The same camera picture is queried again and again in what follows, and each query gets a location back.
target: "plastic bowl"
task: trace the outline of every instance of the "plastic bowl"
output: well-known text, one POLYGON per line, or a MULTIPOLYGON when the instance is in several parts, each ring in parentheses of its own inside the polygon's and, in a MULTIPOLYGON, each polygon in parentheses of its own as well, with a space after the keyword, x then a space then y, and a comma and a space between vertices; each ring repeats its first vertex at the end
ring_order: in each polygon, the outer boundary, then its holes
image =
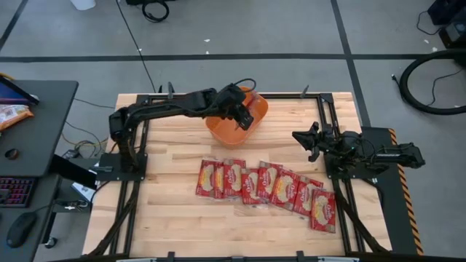
MULTIPOLYGON (((240 88, 242 90, 249 90, 249 87, 240 88)), ((254 117, 254 121, 248 130, 241 129, 235 120, 222 120, 216 116, 206 117, 205 120, 205 125, 207 125, 213 137, 228 148, 234 148, 243 144, 262 121, 267 110, 269 110, 267 100, 256 92, 247 92, 246 99, 242 104, 249 108, 251 116, 254 117)))

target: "computer mouse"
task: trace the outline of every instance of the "computer mouse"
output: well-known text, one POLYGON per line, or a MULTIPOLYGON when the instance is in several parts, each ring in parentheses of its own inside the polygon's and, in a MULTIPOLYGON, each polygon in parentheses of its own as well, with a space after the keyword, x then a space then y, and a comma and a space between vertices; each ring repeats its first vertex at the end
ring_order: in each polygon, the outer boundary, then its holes
POLYGON ((35 212, 21 214, 8 230, 7 245, 12 248, 22 246, 26 242, 36 220, 37 215, 35 212))

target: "food wrapper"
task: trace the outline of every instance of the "food wrapper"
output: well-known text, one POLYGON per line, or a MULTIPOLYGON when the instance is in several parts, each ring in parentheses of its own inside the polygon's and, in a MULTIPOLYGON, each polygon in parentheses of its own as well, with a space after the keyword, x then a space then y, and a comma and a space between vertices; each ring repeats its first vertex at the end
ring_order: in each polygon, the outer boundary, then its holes
POLYGON ((224 160, 224 195, 241 197, 241 169, 246 167, 242 159, 224 160))
POLYGON ((322 182, 301 176, 299 178, 298 194, 296 195, 293 211, 307 217, 310 216, 312 190, 322 187, 322 182))
POLYGON ((311 229, 335 233, 335 193, 312 191, 311 229))
POLYGON ((257 196, 262 199, 268 200, 272 189, 274 188, 275 178, 280 173, 282 169, 281 164, 272 164, 261 161, 259 163, 259 178, 257 185, 257 196))
POLYGON ((0 131, 18 123, 19 121, 34 116, 28 106, 24 105, 0 105, 0 131))
POLYGON ((262 204, 264 201, 257 196, 258 168, 241 169, 242 203, 245 205, 262 204))
POLYGON ((203 159, 197 181, 196 195, 203 197, 214 197, 213 177, 218 161, 203 159))
POLYGON ((299 185, 299 175, 293 171, 281 169, 275 180, 270 202, 278 207, 293 211, 299 185))
POLYGON ((224 195, 224 163, 216 162, 213 175, 213 198, 223 199, 224 195))

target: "concrete floor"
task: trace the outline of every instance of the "concrete floor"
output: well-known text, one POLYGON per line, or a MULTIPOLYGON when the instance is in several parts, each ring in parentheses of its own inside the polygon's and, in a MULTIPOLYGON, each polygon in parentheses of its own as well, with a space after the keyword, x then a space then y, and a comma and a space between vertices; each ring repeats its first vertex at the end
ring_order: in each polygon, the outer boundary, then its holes
MULTIPOLYGON (((5 45, 0 45, 0 71, 17 79, 77 80, 77 98, 107 106, 119 93, 151 92, 140 61, 53 62, 53 57, 61 56, 138 54, 115 1, 96 1, 95 8, 78 12, 70 1, 28 0, 5 45), (5 57, 52 58, 2 63, 5 57)), ((20 2, 0 1, 0 34, 20 2)), ((344 54, 332 2, 339 6, 352 54, 427 54, 433 48, 444 49, 438 36, 424 35, 415 27, 417 15, 433 0, 178 0, 168 2, 170 16, 160 24, 149 23, 138 8, 124 1, 121 5, 144 55, 344 54)), ((422 17, 421 26, 435 30, 428 16, 422 17)), ((398 140, 413 141, 426 159, 422 169, 406 170, 425 253, 466 258, 464 116, 431 116, 404 104, 390 75, 400 76, 410 62, 356 60, 355 70, 372 126, 395 128, 398 140)), ((146 64, 156 87, 171 81, 176 92, 219 88, 244 77, 256 79, 259 91, 301 91, 309 84, 310 92, 355 92, 345 59, 158 59, 146 64)), ((430 101, 433 79, 455 70, 444 60, 423 66, 410 79, 413 92, 430 101)), ((438 82, 439 105, 464 105, 465 85, 463 73, 438 82)), ((109 113, 75 102, 68 121, 104 139, 109 113)), ((92 139, 69 127, 63 133, 73 141, 92 139)), ((57 154, 70 147, 61 140, 57 154)), ((39 248, 36 261, 80 255, 87 222, 88 215, 59 216, 53 234, 62 241, 51 250, 39 248)))

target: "wooden tabletop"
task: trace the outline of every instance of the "wooden tabletop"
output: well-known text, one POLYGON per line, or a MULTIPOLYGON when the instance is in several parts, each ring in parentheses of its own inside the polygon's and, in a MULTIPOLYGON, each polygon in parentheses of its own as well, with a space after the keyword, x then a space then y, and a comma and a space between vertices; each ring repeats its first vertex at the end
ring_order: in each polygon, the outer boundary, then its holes
MULTIPOLYGON (((119 95, 116 107, 134 103, 136 96, 119 95)), ((341 131, 360 132, 352 94, 335 92, 333 99, 341 131)), ((257 167, 259 160, 280 163, 324 182, 324 188, 333 191, 323 158, 308 162, 309 152, 291 137, 292 131, 308 130, 319 121, 317 104, 294 99, 268 102, 263 122, 235 150, 222 147, 199 118, 174 116, 150 122, 149 163, 138 199, 131 257, 166 257, 169 251, 178 257, 294 256, 297 250, 305 255, 344 255, 338 221, 336 234, 313 231, 309 221, 279 207, 251 207, 240 200, 194 195, 204 156, 242 158, 248 167, 257 167)), ((120 184, 111 182, 98 192, 83 253, 93 250, 114 222, 120 184)), ((379 243, 390 249, 376 189, 360 180, 353 180, 352 185, 360 219, 379 243)), ((352 249, 356 250, 349 218, 347 222, 352 249)), ((120 234, 120 252, 123 239, 124 234, 120 234)))

